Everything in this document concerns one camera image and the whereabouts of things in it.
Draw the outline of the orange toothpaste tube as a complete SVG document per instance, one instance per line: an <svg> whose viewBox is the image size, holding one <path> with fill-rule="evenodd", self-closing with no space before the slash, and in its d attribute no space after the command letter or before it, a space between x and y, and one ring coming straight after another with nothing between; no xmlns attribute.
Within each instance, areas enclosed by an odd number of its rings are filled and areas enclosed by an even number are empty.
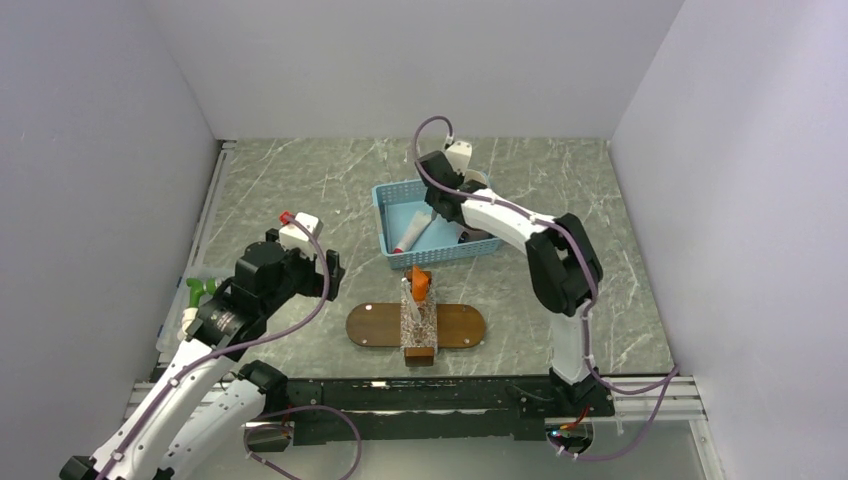
<svg viewBox="0 0 848 480"><path fill-rule="evenodd" d="M406 273L405 278L409 282L413 300L415 302L425 301L431 285L430 272L422 270L418 265L413 265Z"/></svg>

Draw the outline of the clear acrylic toothbrush holder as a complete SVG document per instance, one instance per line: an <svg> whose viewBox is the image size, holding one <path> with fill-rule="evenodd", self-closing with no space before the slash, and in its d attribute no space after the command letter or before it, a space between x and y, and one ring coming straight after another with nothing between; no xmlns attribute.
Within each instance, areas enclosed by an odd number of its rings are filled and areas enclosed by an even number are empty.
<svg viewBox="0 0 848 480"><path fill-rule="evenodd" d="M438 353L437 308L433 294L432 275L430 290L423 302L418 302L421 321L412 323L402 318L400 303L400 348L408 368L431 367Z"/></svg>

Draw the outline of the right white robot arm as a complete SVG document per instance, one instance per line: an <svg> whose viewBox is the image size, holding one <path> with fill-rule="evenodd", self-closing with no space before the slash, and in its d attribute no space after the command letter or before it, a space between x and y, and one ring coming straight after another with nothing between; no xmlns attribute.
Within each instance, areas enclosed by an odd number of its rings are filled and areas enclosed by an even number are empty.
<svg viewBox="0 0 848 480"><path fill-rule="evenodd" d="M447 153L410 153L427 187L426 203L448 222L489 233L526 256L533 292L553 314L551 401L574 415L599 387L589 333L603 269L583 224L573 214L552 217L527 210L468 180Z"/></svg>

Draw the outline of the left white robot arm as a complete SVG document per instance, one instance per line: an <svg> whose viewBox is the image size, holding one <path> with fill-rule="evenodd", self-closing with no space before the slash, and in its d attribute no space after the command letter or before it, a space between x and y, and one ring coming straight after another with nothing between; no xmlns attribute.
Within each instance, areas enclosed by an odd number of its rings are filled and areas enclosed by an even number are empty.
<svg viewBox="0 0 848 480"><path fill-rule="evenodd" d="M253 361L211 405L201 402L246 351L272 341L267 323L296 296L321 304L338 294L339 255L319 243L320 220L284 215L281 227L249 245L221 282L188 280L183 338L150 393L123 425L88 456L73 456L62 479L183 479L223 437L289 406L288 378Z"/></svg>

